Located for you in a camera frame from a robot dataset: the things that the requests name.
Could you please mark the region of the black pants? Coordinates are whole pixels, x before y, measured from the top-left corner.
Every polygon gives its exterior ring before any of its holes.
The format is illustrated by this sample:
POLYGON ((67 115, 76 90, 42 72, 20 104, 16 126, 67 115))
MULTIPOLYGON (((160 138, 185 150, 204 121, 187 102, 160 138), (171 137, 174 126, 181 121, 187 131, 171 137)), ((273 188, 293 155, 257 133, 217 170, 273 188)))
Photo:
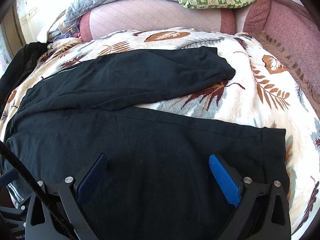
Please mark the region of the black pants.
POLYGON ((219 155, 242 177, 289 191, 284 129, 142 108, 233 78, 215 48, 133 50, 68 67, 23 97, 4 135, 30 180, 59 184, 98 154, 107 168, 82 209, 101 239, 217 239, 235 207, 210 167, 219 155))

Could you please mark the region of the leaf pattern fleece blanket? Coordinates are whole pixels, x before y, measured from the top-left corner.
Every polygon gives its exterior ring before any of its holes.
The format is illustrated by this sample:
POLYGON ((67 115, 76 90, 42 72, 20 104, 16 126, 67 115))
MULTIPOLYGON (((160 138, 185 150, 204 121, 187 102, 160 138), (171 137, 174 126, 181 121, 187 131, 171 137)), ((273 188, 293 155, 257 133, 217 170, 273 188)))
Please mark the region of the leaf pattern fleece blanket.
POLYGON ((217 119, 255 127, 286 129, 285 165, 292 239, 301 239, 319 210, 319 103, 307 85, 258 37, 182 27, 155 31, 121 30, 90 42, 65 38, 48 45, 31 74, 5 101, 1 132, 27 90, 41 79, 100 56, 135 49, 215 47, 235 69, 230 81, 181 98, 148 104, 149 109, 217 119))

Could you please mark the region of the black garment pile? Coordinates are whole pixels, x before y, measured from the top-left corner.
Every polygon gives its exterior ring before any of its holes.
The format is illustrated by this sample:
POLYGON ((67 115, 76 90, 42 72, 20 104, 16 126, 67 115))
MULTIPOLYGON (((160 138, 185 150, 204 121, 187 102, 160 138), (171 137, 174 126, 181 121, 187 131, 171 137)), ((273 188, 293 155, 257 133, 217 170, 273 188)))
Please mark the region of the black garment pile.
POLYGON ((12 91, 33 72, 38 59, 47 52, 48 45, 48 42, 31 42, 18 50, 1 77, 1 114, 12 91))

